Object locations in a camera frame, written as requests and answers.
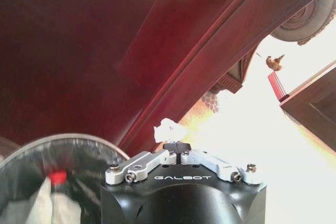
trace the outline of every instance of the plastic bag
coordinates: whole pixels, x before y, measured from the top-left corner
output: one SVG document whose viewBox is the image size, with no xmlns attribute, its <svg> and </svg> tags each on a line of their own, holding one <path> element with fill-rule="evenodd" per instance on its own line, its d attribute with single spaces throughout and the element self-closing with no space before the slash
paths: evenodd
<svg viewBox="0 0 336 224">
<path fill-rule="evenodd" d="M 8 202 L 29 199 L 49 173 L 66 169 L 71 197 L 81 206 L 81 223 L 100 224 L 105 170 L 127 159 L 113 144 L 84 134 L 60 134 L 29 143 L 0 163 L 0 215 Z"/>
</svg>

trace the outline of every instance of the bird figurine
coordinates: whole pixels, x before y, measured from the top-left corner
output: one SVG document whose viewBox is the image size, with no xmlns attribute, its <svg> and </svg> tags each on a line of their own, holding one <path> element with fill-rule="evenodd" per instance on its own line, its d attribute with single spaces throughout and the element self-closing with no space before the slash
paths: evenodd
<svg viewBox="0 0 336 224">
<path fill-rule="evenodd" d="M 267 66 L 273 71 L 281 70 L 282 66 L 280 65 L 280 61 L 284 56 L 285 55 L 281 55 L 279 58 L 275 58 L 275 59 L 272 59 L 271 56 L 268 56 L 266 59 Z"/>
</svg>

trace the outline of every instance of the bolt head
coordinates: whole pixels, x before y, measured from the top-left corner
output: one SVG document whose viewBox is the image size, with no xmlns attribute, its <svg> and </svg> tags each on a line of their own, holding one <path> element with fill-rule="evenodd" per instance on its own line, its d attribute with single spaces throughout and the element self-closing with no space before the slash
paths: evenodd
<svg viewBox="0 0 336 224">
<path fill-rule="evenodd" d="M 257 171 L 257 166 L 255 164 L 247 164 L 247 171 L 255 173 Z"/>
<path fill-rule="evenodd" d="M 112 173 L 119 171 L 119 164 L 111 164 L 108 171 Z"/>
<path fill-rule="evenodd" d="M 134 173 L 127 173 L 125 175 L 125 180 L 127 183 L 132 183 L 133 181 L 136 180 L 136 175 Z"/>
<path fill-rule="evenodd" d="M 231 173 L 231 180 L 234 181 L 234 182 L 241 181 L 241 175 L 239 174 L 239 172 Z"/>
</svg>

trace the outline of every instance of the crumpled paper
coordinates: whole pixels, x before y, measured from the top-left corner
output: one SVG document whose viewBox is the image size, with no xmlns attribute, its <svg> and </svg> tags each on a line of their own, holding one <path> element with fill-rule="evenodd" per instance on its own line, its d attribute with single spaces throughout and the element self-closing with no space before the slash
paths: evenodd
<svg viewBox="0 0 336 224">
<path fill-rule="evenodd" d="M 156 143 L 181 141 L 187 133 L 188 131 L 185 127 L 168 118 L 161 120 L 160 126 L 154 127 Z"/>
</svg>

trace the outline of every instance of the logo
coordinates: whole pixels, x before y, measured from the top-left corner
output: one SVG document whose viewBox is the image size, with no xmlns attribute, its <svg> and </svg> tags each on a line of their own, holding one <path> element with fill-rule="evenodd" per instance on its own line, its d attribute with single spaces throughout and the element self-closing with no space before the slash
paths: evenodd
<svg viewBox="0 0 336 224">
<path fill-rule="evenodd" d="M 158 180 L 166 180 L 166 179 L 171 179 L 171 180 L 200 180 L 200 179 L 209 179 L 211 176 L 182 176 L 182 177 L 176 177 L 176 176 L 155 176 L 154 179 Z"/>
</svg>

